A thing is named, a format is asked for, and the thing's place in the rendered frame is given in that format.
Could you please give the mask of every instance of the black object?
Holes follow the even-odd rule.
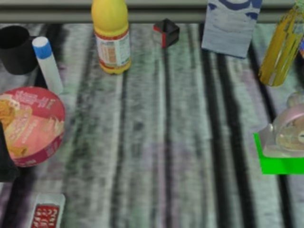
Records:
[[[167,48],[179,40],[180,27],[169,19],[162,20],[153,26],[154,39],[161,42],[162,48]]]
[[[24,75],[38,65],[29,31],[22,26],[0,29],[0,58],[6,70],[13,75]]]
[[[9,155],[3,126],[0,122],[0,182],[13,182],[20,175],[18,168]]]

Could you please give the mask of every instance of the orange bottle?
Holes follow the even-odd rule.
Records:
[[[128,8],[124,0],[93,0],[92,20],[99,64],[109,74],[130,68]]]

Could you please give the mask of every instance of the mug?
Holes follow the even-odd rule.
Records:
[[[0,59],[13,75],[25,75],[38,65],[29,31],[22,26],[0,29]]]

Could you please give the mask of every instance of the nutrition label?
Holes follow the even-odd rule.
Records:
[[[96,34],[96,41],[101,64],[106,67],[123,67],[129,62],[130,36],[128,30],[117,37]]]

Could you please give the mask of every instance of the instant noodle cup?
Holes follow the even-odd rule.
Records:
[[[46,89],[20,87],[0,95],[0,121],[16,166],[34,166],[54,155],[62,142],[64,120],[63,103]]]

